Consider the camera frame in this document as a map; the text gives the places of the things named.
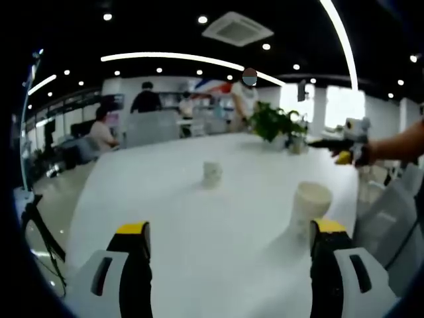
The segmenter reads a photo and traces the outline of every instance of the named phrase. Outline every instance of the air conditioning vent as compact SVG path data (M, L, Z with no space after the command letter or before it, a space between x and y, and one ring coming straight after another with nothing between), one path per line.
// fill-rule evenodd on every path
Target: air conditioning vent
M239 47L268 38L273 34L270 29L236 12L228 12L213 21L202 33L207 38L214 38Z

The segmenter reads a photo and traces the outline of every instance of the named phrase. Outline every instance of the white cup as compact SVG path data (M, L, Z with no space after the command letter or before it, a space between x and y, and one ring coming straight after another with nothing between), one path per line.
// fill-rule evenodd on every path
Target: white cup
M310 222L321 218L330 208L333 194L315 182L300 182L293 200L289 228L299 238L309 240Z
M223 169L218 162L203 163L203 185L205 187L216 187L221 181Z

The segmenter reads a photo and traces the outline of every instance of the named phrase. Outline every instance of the curved light strip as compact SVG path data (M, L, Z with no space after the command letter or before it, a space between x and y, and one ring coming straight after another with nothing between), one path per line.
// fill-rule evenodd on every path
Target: curved light strip
M205 62L215 65L220 65L225 68L232 68L234 70L238 70L243 72L244 67L238 64L218 60L216 58L207 58L205 56L198 56L192 54L183 54L183 53L169 53L169 52L136 52L136 53L123 53L123 54L115 54L103 56L100 58L102 62L113 61L113 60L122 60L125 58L179 58L180 60L191 60L198 62ZM259 78L263 78L264 80L270 81L279 86L283 86L286 83L280 81L279 79L273 78L272 76L263 74L261 72L257 72Z
M37 85L35 85L33 88L31 88L28 91L28 95L31 96L33 93L38 91L41 87L43 87L46 84L49 84L51 81L54 81L56 78L57 78L56 75L52 75L52 76L49 76L48 78L42 80L40 83L38 83Z
M337 36L343 47L344 56L346 58L347 67L349 69L350 81L352 82L352 90L358 90L358 76L356 74L355 62L353 60L352 48L350 47L349 39L346 30L340 19L339 14L331 0L320 0L327 14L329 15L334 28L336 29Z

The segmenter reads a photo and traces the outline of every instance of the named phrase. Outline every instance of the person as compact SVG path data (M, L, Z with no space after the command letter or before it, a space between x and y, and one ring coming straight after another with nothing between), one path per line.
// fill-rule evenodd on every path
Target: person
M231 88L234 102L234 117L231 121L233 132L243 131L247 127L248 119L258 106L258 91L251 85L246 85L243 80L237 81Z
M185 91L180 101L180 112L183 118L193 117L193 100L190 99L190 93Z
M119 145L119 142L113 138L109 127L105 124L106 118L107 109L104 106L97 108L95 111L95 122L88 134L97 143L101 152L106 152L112 147Z
M362 149L362 156L355 166L373 165L377 160L401 160L412 162L424 154L424 119L412 124L405 131L386 139L370 140Z
M162 109L159 94L152 91L153 84L146 81L141 85L142 91L139 93L131 106L131 113L138 111L139 113L147 113L149 111L159 111Z

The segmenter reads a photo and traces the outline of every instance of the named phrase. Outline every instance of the green leaves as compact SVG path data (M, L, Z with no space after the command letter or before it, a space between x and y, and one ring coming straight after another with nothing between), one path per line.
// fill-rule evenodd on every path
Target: green leaves
M297 111L285 114L282 109L271 109L270 103L258 102L258 110L250 118L250 124L264 140L272 142L279 134L305 133L305 129L294 123L291 116L299 116Z

